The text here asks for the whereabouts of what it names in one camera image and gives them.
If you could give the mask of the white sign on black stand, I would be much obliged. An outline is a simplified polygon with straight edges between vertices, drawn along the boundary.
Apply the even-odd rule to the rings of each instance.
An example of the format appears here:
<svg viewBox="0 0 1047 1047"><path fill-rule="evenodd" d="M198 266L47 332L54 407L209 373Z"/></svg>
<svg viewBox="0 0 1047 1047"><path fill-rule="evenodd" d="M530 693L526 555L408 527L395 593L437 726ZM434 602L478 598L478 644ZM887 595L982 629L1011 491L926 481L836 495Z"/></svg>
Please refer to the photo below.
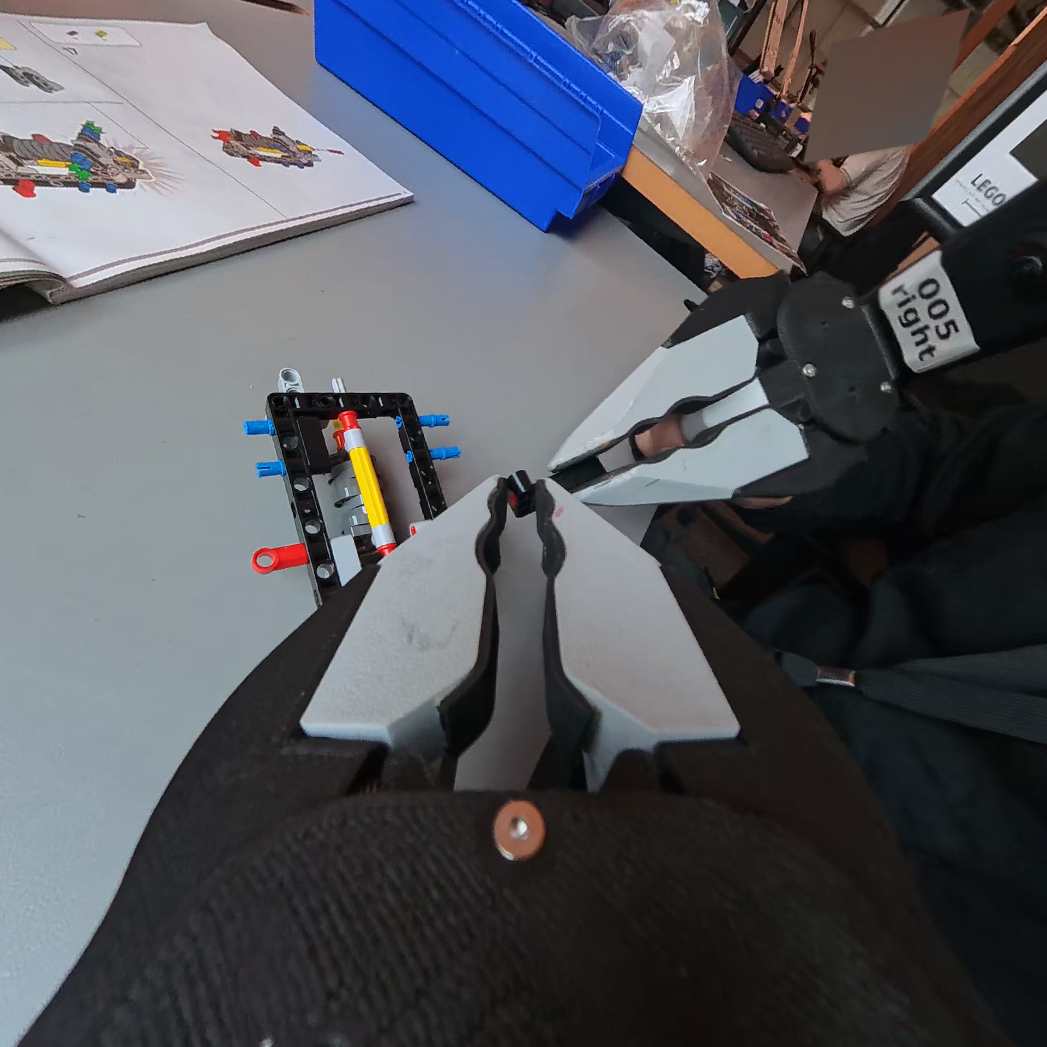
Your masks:
<svg viewBox="0 0 1047 1047"><path fill-rule="evenodd" d="M962 230L1046 177L1046 65L977 124L914 190L900 210L920 230Z"/></svg>

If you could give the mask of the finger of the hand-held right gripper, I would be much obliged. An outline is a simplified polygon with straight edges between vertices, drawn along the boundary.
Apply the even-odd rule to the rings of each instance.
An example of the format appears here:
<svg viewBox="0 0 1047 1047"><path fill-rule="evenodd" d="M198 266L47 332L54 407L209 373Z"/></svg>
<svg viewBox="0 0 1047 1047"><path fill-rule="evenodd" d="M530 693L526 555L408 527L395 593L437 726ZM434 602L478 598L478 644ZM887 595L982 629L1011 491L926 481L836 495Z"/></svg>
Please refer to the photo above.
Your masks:
<svg viewBox="0 0 1047 1047"><path fill-rule="evenodd" d="M574 495L605 507L722 502L807 459L801 428L765 407L731 422L708 443L636 463L594 480Z"/></svg>
<svg viewBox="0 0 1047 1047"><path fill-rule="evenodd" d="M606 452L637 426L688 404L710 411L706 428L768 404L756 378L759 342L736 316L676 346L658 347L569 436L549 463L552 471Z"/></svg>

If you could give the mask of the lego instruction booklet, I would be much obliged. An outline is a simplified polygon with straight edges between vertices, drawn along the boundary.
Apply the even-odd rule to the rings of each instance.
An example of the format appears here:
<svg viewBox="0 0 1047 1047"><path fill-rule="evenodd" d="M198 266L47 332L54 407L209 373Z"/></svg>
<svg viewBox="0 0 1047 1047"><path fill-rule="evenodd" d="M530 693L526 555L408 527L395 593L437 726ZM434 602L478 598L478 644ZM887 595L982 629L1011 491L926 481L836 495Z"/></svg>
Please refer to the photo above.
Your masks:
<svg viewBox="0 0 1047 1047"><path fill-rule="evenodd" d="M77 299L413 203L204 23L1 18L1 286Z"/></svg>

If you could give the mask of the wooden edged side table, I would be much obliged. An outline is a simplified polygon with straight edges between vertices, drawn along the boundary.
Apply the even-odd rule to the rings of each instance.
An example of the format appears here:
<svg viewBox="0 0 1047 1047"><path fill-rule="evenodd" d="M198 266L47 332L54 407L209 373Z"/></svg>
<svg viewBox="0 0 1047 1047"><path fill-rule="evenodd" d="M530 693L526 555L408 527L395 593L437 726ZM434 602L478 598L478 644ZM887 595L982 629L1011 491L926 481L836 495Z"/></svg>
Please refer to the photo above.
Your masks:
<svg viewBox="0 0 1047 1047"><path fill-rule="evenodd" d="M728 144L721 147L708 169L741 194L766 205L783 239L792 248L799 246L817 199L817 190L801 173L759 172ZM787 257L725 215L708 187L707 174L688 168L645 124L636 131L634 143L621 170L625 182L718 257L737 279L764 279L779 270L789 271Z"/></svg>

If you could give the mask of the clear plastic bag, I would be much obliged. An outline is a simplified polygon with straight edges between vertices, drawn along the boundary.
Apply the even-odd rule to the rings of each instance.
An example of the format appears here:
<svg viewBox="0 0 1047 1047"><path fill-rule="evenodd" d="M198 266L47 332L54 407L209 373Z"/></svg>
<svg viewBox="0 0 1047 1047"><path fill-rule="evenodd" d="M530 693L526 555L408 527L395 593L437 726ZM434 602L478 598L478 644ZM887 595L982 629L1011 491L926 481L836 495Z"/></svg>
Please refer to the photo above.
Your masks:
<svg viewBox="0 0 1047 1047"><path fill-rule="evenodd" d="M565 31L642 103L643 129L692 171L712 168L741 80L716 2L612 2L602 17L569 17Z"/></svg>

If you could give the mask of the person's torso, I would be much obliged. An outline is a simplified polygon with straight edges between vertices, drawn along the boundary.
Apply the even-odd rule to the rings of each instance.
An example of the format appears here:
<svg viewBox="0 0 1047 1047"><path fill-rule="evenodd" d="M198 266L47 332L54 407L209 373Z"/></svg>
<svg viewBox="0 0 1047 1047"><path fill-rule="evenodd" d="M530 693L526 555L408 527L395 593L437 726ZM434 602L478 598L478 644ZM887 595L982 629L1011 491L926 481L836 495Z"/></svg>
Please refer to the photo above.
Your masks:
<svg viewBox="0 0 1047 1047"><path fill-rule="evenodd" d="M1003 582L970 539L844 583L815 545L774 535L720 591L723 607L815 684L914 869L926 909L1017 1045L1046 1037L1045 741L989 730L1045 712L1045 583Z"/></svg>

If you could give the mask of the person's right forearm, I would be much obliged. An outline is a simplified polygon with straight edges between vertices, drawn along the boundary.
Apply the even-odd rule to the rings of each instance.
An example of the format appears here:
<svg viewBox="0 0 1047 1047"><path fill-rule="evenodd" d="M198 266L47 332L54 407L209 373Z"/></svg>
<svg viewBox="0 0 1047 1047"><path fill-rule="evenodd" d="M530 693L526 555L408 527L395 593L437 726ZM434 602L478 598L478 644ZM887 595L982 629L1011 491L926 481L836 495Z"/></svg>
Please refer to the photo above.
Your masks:
<svg viewBox="0 0 1047 1047"><path fill-rule="evenodd" d="M975 417L909 411L829 486L784 500L735 498L767 534L876 540L913 555L970 539L1003 582L1045 582L1046 408Z"/></svg>

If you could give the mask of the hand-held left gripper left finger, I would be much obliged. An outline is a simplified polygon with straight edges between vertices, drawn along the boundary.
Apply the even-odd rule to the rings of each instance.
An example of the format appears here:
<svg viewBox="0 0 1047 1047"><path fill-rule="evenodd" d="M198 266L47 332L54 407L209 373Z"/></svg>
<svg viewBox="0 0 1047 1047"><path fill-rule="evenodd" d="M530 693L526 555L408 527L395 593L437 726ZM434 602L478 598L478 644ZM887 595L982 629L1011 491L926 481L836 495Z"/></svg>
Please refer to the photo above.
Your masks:
<svg viewBox="0 0 1047 1047"><path fill-rule="evenodd" d="M456 758L494 706L506 478L484 480L374 573L300 716L314 738Z"/></svg>

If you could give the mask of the blue plastic bin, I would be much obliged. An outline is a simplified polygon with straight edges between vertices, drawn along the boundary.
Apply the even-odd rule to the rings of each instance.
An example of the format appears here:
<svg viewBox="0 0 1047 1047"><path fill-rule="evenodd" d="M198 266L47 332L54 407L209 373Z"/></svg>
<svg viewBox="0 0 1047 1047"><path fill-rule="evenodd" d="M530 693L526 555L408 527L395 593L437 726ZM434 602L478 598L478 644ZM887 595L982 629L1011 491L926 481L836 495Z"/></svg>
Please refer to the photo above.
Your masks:
<svg viewBox="0 0 1047 1047"><path fill-rule="evenodd" d="M514 1L316 1L318 63L545 231L625 168L642 103Z"/></svg>

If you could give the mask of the person's right hand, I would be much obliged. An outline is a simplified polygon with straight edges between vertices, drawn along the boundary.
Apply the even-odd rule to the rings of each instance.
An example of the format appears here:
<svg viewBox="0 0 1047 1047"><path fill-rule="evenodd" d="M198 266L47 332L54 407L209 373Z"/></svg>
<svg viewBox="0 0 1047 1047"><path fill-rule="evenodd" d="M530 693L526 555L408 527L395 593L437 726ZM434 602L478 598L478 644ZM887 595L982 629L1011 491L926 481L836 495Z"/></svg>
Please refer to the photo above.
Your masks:
<svg viewBox="0 0 1047 1047"><path fill-rule="evenodd" d="M637 461L673 452L686 445L687 437L683 428L684 417L670 413L630 438Z"/></svg>

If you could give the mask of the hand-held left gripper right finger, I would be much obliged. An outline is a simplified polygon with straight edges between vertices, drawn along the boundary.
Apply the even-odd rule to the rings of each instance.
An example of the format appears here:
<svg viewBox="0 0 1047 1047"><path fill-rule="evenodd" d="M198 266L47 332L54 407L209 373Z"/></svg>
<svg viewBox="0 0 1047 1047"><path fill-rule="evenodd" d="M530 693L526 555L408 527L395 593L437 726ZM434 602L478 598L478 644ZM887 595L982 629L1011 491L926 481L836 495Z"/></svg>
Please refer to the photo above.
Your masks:
<svg viewBox="0 0 1047 1047"><path fill-rule="evenodd" d="M658 560L552 478L534 504L557 774L600 790L626 752L735 740L740 723Z"/></svg>

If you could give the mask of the colourful printed leaflet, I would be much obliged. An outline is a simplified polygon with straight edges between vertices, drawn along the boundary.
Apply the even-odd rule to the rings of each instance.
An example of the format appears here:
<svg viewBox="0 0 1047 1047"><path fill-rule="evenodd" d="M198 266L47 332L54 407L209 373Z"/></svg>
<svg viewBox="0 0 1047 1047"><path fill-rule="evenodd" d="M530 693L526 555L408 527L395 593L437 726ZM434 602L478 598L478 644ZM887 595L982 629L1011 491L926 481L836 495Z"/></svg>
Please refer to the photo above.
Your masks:
<svg viewBox="0 0 1047 1047"><path fill-rule="evenodd" d="M781 254L795 254L790 244L783 236L776 216L765 204L753 200L715 173L709 173L706 181L725 216L757 236Z"/></svg>

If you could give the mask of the black frame lego model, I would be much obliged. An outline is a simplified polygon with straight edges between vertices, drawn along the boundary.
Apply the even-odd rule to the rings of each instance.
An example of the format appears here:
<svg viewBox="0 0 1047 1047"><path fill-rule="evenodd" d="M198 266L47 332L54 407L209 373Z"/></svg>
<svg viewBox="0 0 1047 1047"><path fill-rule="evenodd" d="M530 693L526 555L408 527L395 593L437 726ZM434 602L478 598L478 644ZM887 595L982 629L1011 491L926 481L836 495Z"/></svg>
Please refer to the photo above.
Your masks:
<svg viewBox="0 0 1047 1047"><path fill-rule="evenodd" d="M262 545L252 556L259 575L308 573L318 607L362 569L378 567L400 545L392 515L389 485L364 423L387 421L399 442L395 464L413 482L418 510L404 527L413 536L447 508L437 464L462 455L454 445L428 441L431 429L450 426L445 413L418 413L406 393L350 392L338 378L330 389L308 392L300 373L282 367L265 416L248 420L243 432L270 438L272 455L255 463L258 478L279 478L295 526L296 540Z"/></svg>

